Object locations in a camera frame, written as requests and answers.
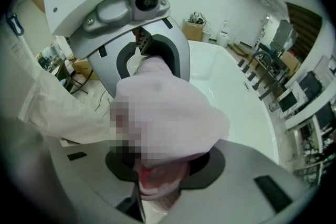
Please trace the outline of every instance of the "black clip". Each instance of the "black clip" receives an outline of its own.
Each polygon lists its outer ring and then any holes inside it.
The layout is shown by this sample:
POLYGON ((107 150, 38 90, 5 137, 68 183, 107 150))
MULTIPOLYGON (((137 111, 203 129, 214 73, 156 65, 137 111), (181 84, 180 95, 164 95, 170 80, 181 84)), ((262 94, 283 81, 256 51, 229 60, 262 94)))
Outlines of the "black clip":
POLYGON ((15 13, 7 12, 6 19, 7 19, 7 23, 9 24, 10 28, 13 30, 16 36, 22 36, 24 34, 25 31, 23 27, 21 26, 21 24, 19 23, 15 13))

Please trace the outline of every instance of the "white cloth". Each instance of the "white cloth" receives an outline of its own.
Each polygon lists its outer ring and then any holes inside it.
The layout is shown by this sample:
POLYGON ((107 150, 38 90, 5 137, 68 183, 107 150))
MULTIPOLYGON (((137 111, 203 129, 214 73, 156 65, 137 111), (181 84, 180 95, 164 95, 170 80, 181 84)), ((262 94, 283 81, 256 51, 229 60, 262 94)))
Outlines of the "white cloth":
POLYGON ((188 175, 188 161, 228 137, 226 115, 173 76, 160 57, 143 59, 133 76, 118 82, 110 108, 117 133, 141 153, 134 169, 143 199, 172 192, 188 175))
POLYGON ((31 122, 43 135, 77 143, 116 139, 110 123, 43 70, 22 37, 0 20, 0 115, 31 122))

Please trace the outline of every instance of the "cardboard box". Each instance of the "cardboard box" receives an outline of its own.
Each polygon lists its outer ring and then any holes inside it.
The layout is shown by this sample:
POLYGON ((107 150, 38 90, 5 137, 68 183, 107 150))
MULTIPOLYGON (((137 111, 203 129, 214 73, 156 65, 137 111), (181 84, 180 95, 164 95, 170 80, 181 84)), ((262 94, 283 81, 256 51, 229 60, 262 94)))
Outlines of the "cardboard box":
MULTIPOLYGON (((76 73, 82 74, 83 77, 85 77, 86 79, 89 77, 92 70, 91 65, 89 64, 89 61, 87 59, 76 60, 74 63, 72 63, 72 67, 76 73)), ((90 79, 99 80, 96 73, 94 72, 92 73, 90 79)))
POLYGON ((300 68, 301 63, 299 60, 292 55, 291 53, 285 51, 280 59, 284 62, 284 64, 289 68, 289 72, 287 73, 288 77, 291 77, 295 74, 295 72, 300 68))
POLYGON ((259 62, 256 59, 253 59, 252 62, 250 63, 250 66, 253 67, 254 69, 257 68, 259 62))
POLYGON ((201 41, 203 34, 203 25, 189 23, 184 21, 182 32, 186 39, 193 41, 201 41))

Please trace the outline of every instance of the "cable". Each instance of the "cable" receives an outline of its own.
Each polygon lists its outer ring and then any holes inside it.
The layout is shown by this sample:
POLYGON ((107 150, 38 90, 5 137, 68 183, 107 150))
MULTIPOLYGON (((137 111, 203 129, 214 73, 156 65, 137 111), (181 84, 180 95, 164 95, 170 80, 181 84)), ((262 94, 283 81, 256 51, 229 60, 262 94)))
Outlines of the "cable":
POLYGON ((88 78, 86 79, 86 81, 85 81, 85 82, 84 82, 84 83, 83 83, 77 90, 71 92, 70 94, 74 94, 75 92, 78 92, 81 88, 83 88, 83 86, 84 86, 84 85, 89 81, 89 79, 91 78, 92 73, 93 73, 93 69, 91 70, 91 72, 90 72, 88 78))
POLYGON ((107 93, 107 101, 109 101, 109 107, 107 108, 105 114, 103 115, 103 117, 106 115, 106 113, 109 111, 110 108, 110 99, 109 99, 109 93, 107 93))
POLYGON ((100 103, 101 103, 101 99, 103 98, 104 93, 106 93, 107 90, 104 90, 104 92, 102 93, 100 100, 99 100, 99 105, 97 106, 97 108, 95 109, 95 112, 97 111, 97 109, 100 107, 100 103))
POLYGON ((98 94, 98 96, 101 94, 101 90, 104 88, 104 86, 103 85, 101 85, 101 87, 100 87, 100 90, 99 90, 99 94, 98 94))

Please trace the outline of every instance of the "wooden panel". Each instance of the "wooden panel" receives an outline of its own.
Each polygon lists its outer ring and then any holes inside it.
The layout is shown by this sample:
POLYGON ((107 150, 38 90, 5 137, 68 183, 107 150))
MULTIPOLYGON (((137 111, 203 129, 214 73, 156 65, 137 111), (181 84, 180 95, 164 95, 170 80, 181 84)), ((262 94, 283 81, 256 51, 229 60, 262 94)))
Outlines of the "wooden panel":
POLYGON ((286 4, 290 23, 298 33, 298 38, 292 50, 299 58, 305 60, 320 32, 322 18, 303 7, 290 3, 286 4))

